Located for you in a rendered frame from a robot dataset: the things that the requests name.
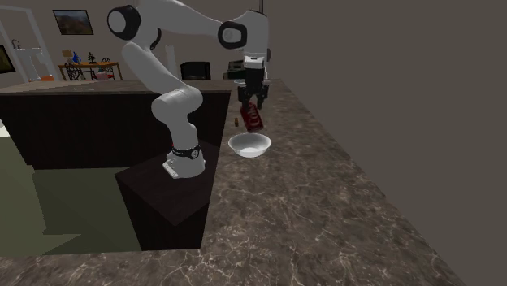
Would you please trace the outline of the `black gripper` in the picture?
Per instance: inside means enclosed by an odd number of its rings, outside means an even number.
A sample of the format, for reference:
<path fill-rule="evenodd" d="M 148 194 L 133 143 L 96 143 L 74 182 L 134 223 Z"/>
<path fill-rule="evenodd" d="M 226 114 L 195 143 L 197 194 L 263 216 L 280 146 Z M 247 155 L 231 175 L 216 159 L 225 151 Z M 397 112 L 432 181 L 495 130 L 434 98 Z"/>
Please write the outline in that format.
<path fill-rule="evenodd" d="M 264 68 L 245 69 L 245 86 L 237 87 L 238 100 L 241 102 L 242 106 L 249 105 L 248 92 L 258 92 L 256 94 L 257 108 L 259 110 L 262 109 L 262 105 L 267 99 L 269 92 L 269 85 L 263 84 L 264 79 L 265 79 Z"/>

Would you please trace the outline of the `red can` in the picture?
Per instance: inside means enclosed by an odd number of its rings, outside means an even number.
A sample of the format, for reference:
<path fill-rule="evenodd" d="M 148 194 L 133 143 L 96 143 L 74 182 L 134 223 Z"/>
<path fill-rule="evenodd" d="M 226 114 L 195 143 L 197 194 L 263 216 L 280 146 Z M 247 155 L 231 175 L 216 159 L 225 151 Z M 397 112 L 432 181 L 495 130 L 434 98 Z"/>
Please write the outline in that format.
<path fill-rule="evenodd" d="M 259 132 L 264 128 L 262 118 L 254 103 L 250 102 L 247 107 L 242 106 L 240 113 L 248 132 Z"/>

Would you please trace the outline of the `white bowl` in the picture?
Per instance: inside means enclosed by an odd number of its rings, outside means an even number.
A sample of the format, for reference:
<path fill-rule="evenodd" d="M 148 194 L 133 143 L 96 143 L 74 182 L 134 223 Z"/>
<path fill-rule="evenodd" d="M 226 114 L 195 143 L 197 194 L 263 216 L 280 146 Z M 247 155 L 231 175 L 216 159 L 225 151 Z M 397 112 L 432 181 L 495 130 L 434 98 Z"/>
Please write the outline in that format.
<path fill-rule="evenodd" d="M 231 137 L 229 147 L 242 158 L 256 158 L 271 147 L 271 139 L 260 133 L 241 133 Z"/>

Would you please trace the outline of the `black box appliance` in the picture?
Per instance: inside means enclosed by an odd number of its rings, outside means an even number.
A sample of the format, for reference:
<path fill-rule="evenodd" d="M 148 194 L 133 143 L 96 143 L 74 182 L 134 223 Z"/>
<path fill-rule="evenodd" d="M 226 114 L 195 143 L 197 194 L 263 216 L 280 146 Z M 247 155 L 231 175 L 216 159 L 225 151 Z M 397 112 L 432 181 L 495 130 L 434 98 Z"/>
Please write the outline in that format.
<path fill-rule="evenodd" d="M 185 62 L 180 64 L 180 74 L 183 80 L 210 80 L 209 62 Z"/>

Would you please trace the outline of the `dark robot stand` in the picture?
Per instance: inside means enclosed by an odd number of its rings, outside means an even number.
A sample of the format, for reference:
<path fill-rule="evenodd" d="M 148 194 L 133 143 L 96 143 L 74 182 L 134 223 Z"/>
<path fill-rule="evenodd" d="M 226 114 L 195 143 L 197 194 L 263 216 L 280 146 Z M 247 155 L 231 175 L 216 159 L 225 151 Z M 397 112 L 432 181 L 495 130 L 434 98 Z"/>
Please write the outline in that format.
<path fill-rule="evenodd" d="M 220 151 L 205 141 L 201 147 L 206 169 L 193 178 L 172 178 L 164 154 L 115 174 L 143 251 L 201 247 Z"/>

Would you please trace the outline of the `white sink stand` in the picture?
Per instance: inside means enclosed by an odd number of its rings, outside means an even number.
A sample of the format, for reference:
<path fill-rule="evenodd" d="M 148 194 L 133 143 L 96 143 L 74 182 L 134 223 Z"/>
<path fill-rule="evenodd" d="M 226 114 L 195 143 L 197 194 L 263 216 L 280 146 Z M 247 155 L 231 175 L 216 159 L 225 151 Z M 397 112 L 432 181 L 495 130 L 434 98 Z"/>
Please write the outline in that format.
<path fill-rule="evenodd" d="M 42 81 L 33 60 L 36 59 L 40 64 L 48 67 L 47 58 L 40 47 L 37 48 L 22 48 L 20 42 L 16 39 L 11 41 L 16 55 L 19 57 L 21 63 L 24 65 L 24 71 L 29 81 Z"/>

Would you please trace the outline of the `framed landscape wall picture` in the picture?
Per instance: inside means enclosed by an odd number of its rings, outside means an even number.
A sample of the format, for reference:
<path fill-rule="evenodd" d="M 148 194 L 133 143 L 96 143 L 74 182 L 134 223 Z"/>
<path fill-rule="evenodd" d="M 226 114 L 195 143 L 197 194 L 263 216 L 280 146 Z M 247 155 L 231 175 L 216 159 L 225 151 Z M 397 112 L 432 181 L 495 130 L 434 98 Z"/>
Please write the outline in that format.
<path fill-rule="evenodd" d="M 86 10 L 53 10 L 53 14 L 62 35 L 93 35 Z"/>

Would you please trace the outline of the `dark framed wall picture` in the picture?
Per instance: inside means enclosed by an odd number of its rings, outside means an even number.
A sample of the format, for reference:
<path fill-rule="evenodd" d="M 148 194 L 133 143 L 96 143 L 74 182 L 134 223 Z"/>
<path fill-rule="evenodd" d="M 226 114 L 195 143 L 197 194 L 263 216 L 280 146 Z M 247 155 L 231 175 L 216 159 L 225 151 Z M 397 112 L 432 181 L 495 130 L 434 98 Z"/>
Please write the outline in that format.
<path fill-rule="evenodd" d="M 3 45 L 0 45 L 0 74 L 15 72 L 15 67 Z"/>

